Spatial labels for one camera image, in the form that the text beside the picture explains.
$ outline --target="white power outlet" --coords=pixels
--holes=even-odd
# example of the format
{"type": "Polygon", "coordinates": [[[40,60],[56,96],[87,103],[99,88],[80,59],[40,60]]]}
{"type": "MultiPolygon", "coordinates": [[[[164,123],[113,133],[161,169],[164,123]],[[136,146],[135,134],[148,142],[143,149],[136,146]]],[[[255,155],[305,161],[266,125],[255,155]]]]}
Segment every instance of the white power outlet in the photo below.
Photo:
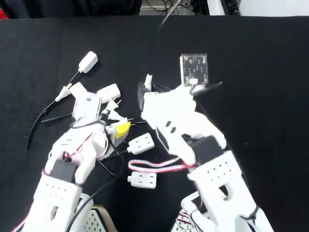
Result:
{"type": "Polygon", "coordinates": [[[144,189],[155,189],[156,173],[132,172],[131,176],[127,177],[127,181],[131,186],[144,189]]]}
{"type": "Polygon", "coordinates": [[[155,146],[155,143],[150,135],[150,133],[146,133],[137,137],[129,142],[129,147],[127,151],[132,154],[136,155],[147,151],[155,146]]]}
{"type": "Polygon", "coordinates": [[[109,102],[110,100],[115,100],[121,96],[120,90],[117,84],[112,84],[100,89],[97,94],[102,99],[102,104],[109,102]]]}

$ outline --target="black table surface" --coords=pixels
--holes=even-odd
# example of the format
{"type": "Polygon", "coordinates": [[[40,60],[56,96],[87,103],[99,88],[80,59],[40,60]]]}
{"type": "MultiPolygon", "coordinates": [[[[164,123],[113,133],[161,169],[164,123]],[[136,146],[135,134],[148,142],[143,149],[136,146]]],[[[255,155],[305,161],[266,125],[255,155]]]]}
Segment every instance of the black table surface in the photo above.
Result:
{"type": "MultiPolygon", "coordinates": [[[[137,85],[147,72],[156,84],[174,88],[180,84],[180,54],[207,53],[210,81],[224,84],[197,100],[226,135],[274,230],[306,231],[309,17],[175,16],[156,38],[161,20],[126,16],[0,21],[1,231],[9,231],[27,214],[47,154],[72,120],[41,125],[27,152],[32,123],[89,50],[97,53],[99,64],[81,77],[83,85],[96,92],[117,83],[123,100],[119,113],[136,120],[137,85]]],[[[73,104],[69,97],[49,116],[69,113],[73,104]]],[[[128,139],[147,131],[147,125],[136,125],[128,139]]],[[[167,160],[154,141],[154,149],[126,159],[167,160]]],[[[106,165],[118,172],[120,161],[106,165]]],[[[96,166],[84,192],[91,194],[110,178],[96,166]]],[[[95,203],[106,206],[119,231],[168,231],[181,199],[193,191],[182,171],[158,175],[154,190],[118,180],[96,196],[95,203]]]]}

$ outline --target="red and white wire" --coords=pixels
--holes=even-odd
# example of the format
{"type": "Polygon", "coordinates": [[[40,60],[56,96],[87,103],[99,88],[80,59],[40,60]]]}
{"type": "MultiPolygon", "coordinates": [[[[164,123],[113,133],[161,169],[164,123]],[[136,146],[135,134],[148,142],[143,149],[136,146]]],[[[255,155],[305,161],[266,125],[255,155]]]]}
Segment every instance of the red and white wire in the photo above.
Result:
{"type": "Polygon", "coordinates": [[[20,228],[25,224],[27,217],[24,218],[24,220],[21,221],[13,230],[12,232],[17,232],[20,230],[20,228]]]}
{"type": "Polygon", "coordinates": [[[132,171],[146,172],[146,173],[176,172],[176,171],[191,168],[191,166],[188,166],[186,164],[179,164],[179,165],[173,165],[173,166],[166,167],[170,164],[175,163],[179,159],[180,158],[174,158],[174,159],[170,159],[168,161],[161,162],[161,163],[151,163],[151,162],[146,161],[146,160],[132,159],[132,160],[129,161],[128,167],[132,171]],[[148,166],[153,167],[153,168],[142,168],[142,167],[135,166],[134,164],[148,165],[148,166]]]}

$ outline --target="perforated plate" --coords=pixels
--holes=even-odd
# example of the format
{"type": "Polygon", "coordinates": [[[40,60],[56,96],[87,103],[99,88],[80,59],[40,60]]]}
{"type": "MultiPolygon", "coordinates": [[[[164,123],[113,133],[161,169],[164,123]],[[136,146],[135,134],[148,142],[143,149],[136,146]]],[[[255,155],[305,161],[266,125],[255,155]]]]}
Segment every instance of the perforated plate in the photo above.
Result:
{"type": "Polygon", "coordinates": [[[96,210],[90,210],[89,216],[80,232],[107,232],[96,210]]]}

